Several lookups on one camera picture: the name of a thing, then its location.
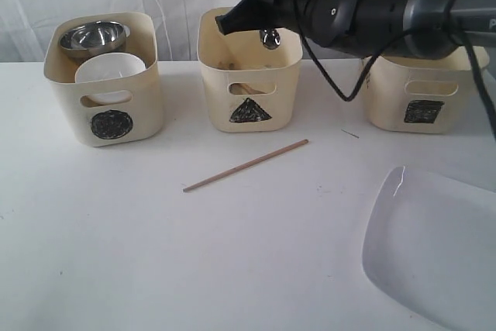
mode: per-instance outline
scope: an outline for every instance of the black wire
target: black wire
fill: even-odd
[[[301,43],[305,47],[306,51],[308,52],[308,55],[314,62],[314,64],[317,66],[317,68],[320,70],[321,74],[323,77],[327,80],[327,82],[330,84],[332,89],[336,92],[336,94],[345,102],[351,102],[352,100],[355,99],[355,97],[358,95],[360,92],[360,89],[363,86],[363,83],[365,82],[365,79],[367,78],[367,75],[370,72],[370,69],[374,65],[375,61],[381,56],[382,53],[384,53],[392,44],[397,42],[398,40],[403,39],[405,36],[412,35],[415,33],[422,33],[425,31],[430,31],[432,29],[430,28],[412,28],[412,29],[407,29],[402,33],[399,33],[398,35],[392,37],[391,39],[388,40],[387,43],[385,43],[381,48],[379,48],[374,55],[370,57],[368,62],[366,63],[365,67],[362,70],[362,73],[360,74],[360,77],[358,78],[358,81],[355,84],[355,88],[352,90],[351,94],[349,96],[346,96],[341,89],[337,86],[337,84],[334,82],[334,80],[329,76],[327,73],[326,69],[322,66],[320,63],[319,59],[317,56],[313,53],[312,48],[308,44],[308,41],[305,38],[305,34],[303,33],[303,29],[301,27],[300,19],[299,19],[299,13],[298,13],[298,4],[296,0],[293,0],[293,11],[294,11],[294,17],[296,20],[296,25],[298,27],[298,34],[300,35]]]
[[[487,93],[486,86],[484,85],[484,79],[482,78],[481,68],[479,67],[479,62],[477,61],[477,55],[475,54],[474,46],[468,39],[468,36],[463,30],[451,29],[453,33],[462,42],[465,50],[467,51],[468,60],[472,68],[472,75],[474,77],[475,87],[479,93],[480,100],[484,105],[484,110],[486,111],[487,118],[489,119],[489,124],[491,125],[491,130],[493,137],[496,140],[496,109],[494,108],[494,103],[491,100],[491,96]]]

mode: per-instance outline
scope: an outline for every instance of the stainless steel bowl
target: stainless steel bowl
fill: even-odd
[[[60,48],[75,60],[87,60],[99,54],[124,52],[126,28],[113,21],[85,23],[67,31],[60,38]]]

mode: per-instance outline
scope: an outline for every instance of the white table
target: white table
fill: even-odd
[[[342,87],[354,84],[357,60],[325,65]],[[195,62],[160,72],[162,132],[91,148],[73,137],[42,64],[0,65],[1,330],[438,329],[367,280],[363,236],[395,166],[496,189],[477,97],[449,135],[388,133],[306,61],[289,126],[227,134],[208,121]],[[299,150],[181,190],[304,138]]]

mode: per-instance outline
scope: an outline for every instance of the wooden stick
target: wooden stick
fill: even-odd
[[[207,184],[210,184],[211,182],[220,180],[221,178],[226,178],[226,177],[230,176],[231,174],[235,174],[236,172],[239,172],[241,170],[245,170],[245,169],[252,167],[256,164],[262,163],[265,160],[269,160],[269,159],[274,158],[274,157],[281,155],[283,153],[287,153],[288,151],[296,149],[297,147],[302,147],[303,145],[305,145],[307,143],[308,143],[308,140],[298,141],[297,143],[293,143],[292,145],[290,145],[288,147],[283,147],[282,149],[273,151],[272,153],[263,155],[262,157],[251,160],[250,162],[247,162],[245,164],[241,164],[240,166],[237,166],[237,167],[231,168],[230,170],[221,172],[220,174],[217,174],[216,176],[212,176],[211,178],[207,178],[203,181],[200,181],[197,184],[194,184],[192,186],[188,186],[187,188],[183,189],[183,192],[187,193],[189,191],[195,190],[196,188],[200,188],[201,186],[205,186]]]

